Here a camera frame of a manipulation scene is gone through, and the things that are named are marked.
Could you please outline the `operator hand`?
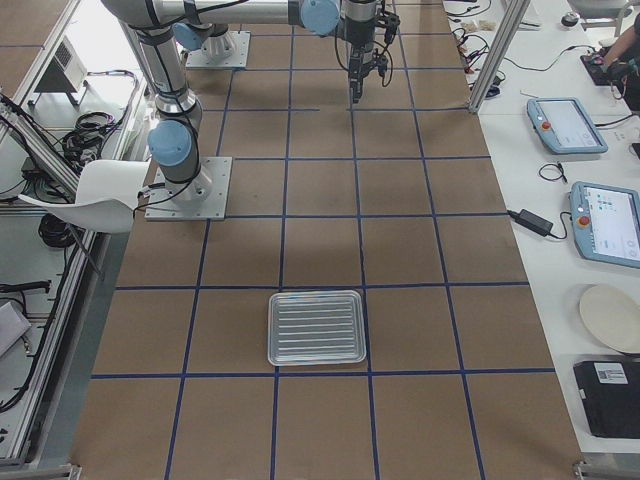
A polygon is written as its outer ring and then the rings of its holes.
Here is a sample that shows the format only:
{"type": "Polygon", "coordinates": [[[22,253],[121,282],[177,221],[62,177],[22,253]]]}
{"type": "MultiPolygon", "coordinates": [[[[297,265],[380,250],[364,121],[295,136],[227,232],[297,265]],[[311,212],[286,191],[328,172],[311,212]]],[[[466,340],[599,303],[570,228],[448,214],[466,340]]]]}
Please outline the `operator hand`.
{"type": "Polygon", "coordinates": [[[609,57],[609,56],[605,56],[602,58],[603,63],[602,63],[602,68],[604,71],[608,70],[613,64],[615,64],[618,61],[617,57],[609,57]]]}

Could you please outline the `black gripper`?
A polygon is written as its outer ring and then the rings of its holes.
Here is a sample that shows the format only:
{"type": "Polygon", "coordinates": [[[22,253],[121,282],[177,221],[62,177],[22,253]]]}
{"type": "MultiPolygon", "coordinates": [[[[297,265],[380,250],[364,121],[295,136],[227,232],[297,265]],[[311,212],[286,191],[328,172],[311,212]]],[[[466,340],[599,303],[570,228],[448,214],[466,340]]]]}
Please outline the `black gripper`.
{"type": "Polygon", "coordinates": [[[375,36],[375,20],[344,20],[344,40],[352,48],[349,54],[348,79],[353,103],[358,103],[363,90],[364,52],[373,48],[375,36]]]}

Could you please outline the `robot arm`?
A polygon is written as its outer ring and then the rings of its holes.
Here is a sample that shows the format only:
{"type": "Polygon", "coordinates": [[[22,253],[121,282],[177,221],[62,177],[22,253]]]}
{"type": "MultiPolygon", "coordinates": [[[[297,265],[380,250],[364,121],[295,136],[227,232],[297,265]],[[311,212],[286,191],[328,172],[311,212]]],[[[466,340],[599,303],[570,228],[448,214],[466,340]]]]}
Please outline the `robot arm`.
{"type": "Polygon", "coordinates": [[[177,42],[189,52],[201,50],[212,59],[226,58],[235,52],[228,24],[176,23],[172,29],[177,42]]]}
{"type": "Polygon", "coordinates": [[[298,25],[318,36],[334,36],[349,46],[348,73],[353,102],[380,63],[375,31],[384,7],[380,1],[107,1],[107,10],[130,27],[138,39],[142,66],[156,91],[161,120],[150,131],[148,146],[170,199],[186,204],[204,200],[213,179],[199,154],[202,108],[189,88],[176,37],[194,41],[225,33],[230,23],[298,25]]]}

